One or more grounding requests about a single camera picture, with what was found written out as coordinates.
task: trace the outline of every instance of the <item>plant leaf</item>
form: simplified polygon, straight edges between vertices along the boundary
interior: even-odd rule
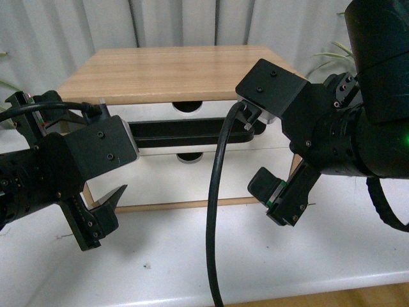
[[[335,41],[335,42],[331,42],[331,44],[337,46],[337,47],[340,48],[342,51],[344,51],[345,53],[347,53],[347,55],[353,57],[352,51],[351,51],[349,48],[347,48],[346,46],[344,46],[343,44],[341,44],[340,42]]]
[[[12,84],[10,84],[10,83],[7,83],[7,82],[4,81],[4,80],[0,80],[0,84],[6,86],[6,87],[8,87],[8,88],[12,88],[13,90],[21,91],[19,88],[15,87],[14,85],[12,85]]]
[[[329,64],[329,63],[332,63],[334,60],[331,60],[331,61],[328,61],[328,62],[325,62],[325,63],[323,63],[323,64],[321,64],[321,65],[319,65],[319,66],[317,66],[316,68],[314,68],[314,69],[312,69],[306,76],[305,76],[305,78],[306,79],[308,79],[310,76],[311,76],[311,74],[313,73],[313,72],[315,72],[315,71],[317,71],[317,70],[319,70],[321,67],[324,67],[325,65],[327,65],[327,64]]]
[[[346,59],[347,61],[353,63],[353,60],[347,56],[343,56],[342,54],[332,53],[332,52],[322,52],[314,54],[314,56],[327,56],[329,58],[337,58],[337,59]]]

